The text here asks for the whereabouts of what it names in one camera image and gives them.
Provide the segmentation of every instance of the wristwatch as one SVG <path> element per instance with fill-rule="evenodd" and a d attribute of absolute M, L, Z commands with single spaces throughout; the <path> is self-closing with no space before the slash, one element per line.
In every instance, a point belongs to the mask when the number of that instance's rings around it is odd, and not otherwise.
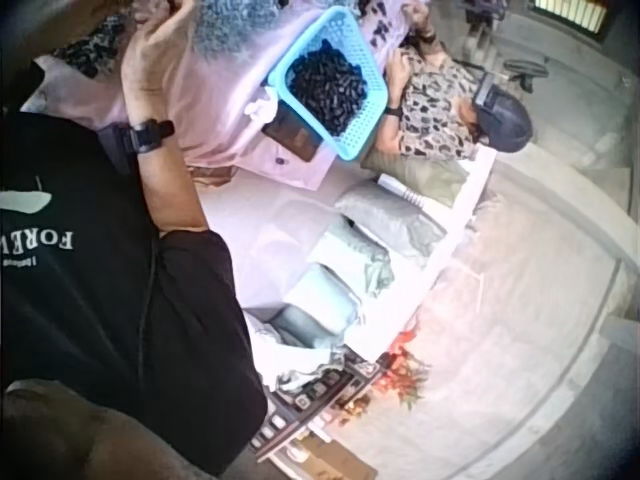
<path fill-rule="evenodd" d="M 402 119 L 402 107 L 396 107 L 396 108 L 386 107 L 384 109 L 384 114 L 393 115 L 394 117 L 398 117 Z"/>
<path fill-rule="evenodd" d="M 162 146 L 162 140 L 176 133 L 171 120 L 147 120 L 129 130 L 135 153 L 149 153 Z"/>

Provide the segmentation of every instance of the patterned blouse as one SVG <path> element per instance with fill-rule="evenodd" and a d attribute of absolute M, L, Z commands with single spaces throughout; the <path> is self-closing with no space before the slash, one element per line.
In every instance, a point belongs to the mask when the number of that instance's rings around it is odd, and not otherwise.
<path fill-rule="evenodd" d="M 424 45 L 420 47 L 426 53 Z M 403 50 L 413 75 L 402 103 L 400 153 L 427 159 L 472 159 L 475 144 L 453 100 L 456 97 L 471 99 L 477 81 L 450 58 L 435 67 L 422 60 L 413 46 Z"/>

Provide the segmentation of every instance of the black beans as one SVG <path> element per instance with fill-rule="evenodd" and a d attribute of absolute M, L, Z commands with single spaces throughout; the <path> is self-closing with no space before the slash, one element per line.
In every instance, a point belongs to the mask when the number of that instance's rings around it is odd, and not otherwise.
<path fill-rule="evenodd" d="M 367 98 L 359 65 L 324 39 L 319 50 L 298 57 L 289 67 L 289 90 L 334 137 L 347 129 Z"/>

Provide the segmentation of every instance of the white table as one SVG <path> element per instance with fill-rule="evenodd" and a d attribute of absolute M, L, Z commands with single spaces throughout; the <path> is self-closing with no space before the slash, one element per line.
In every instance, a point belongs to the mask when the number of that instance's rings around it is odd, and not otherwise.
<path fill-rule="evenodd" d="M 481 146 L 475 161 L 461 162 L 469 176 L 452 208 L 432 199 L 424 201 L 425 213 L 447 233 L 435 247 L 423 270 L 390 251 L 391 266 L 396 280 L 378 298 L 363 301 L 365 324 L 353 325 L 345 334 L 345 343 L 365 360 L 375 362 L 389 349 L 433 287 L 440 272 L 449 264 L 453 252 L 464 236 L 467 224 L 473 217 L 495 157 L 495 150 Z M 384 175 L 379 183 L 399 195 L 405 190 L 402 184 Z"/>

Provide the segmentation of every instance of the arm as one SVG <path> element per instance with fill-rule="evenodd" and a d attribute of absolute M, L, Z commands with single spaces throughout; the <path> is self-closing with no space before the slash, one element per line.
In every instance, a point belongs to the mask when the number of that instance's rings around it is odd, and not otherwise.
<path fill-rule="evenodd" d="M 131 125 L 168 118 L 162 79 L 188 47 L 194 11 L 194 0 L 183 0 L 174 14 L 163 2 L 127 47 L 122 83 Z M 147 208 L 160 232 L 209 228 L 175 138 L 138 155 L 138 165 Z"/>
<path fill-rule="evenodd" d="M 429 16 L 429 7 L 419 0 L 412 0 L 402 6 L 402 11 L 415 32 L 415 47 L 422 59 L 436 67 L 439 67 L 449 55 L 442 48 L 435 28 Z"/>
<path fill-rule="evenodd" d="M 402 105 L 402 95 L 411 78 L 411 73 L 408 60 L 402 56 L 400 49 L 396 49 L 386 68 L 389 108 L 398 108 Z M 401 138 L 400 119 L 395 115 L 385 114 L 376 134 L 375 147 L 381 152 L 398 155 Z"/>

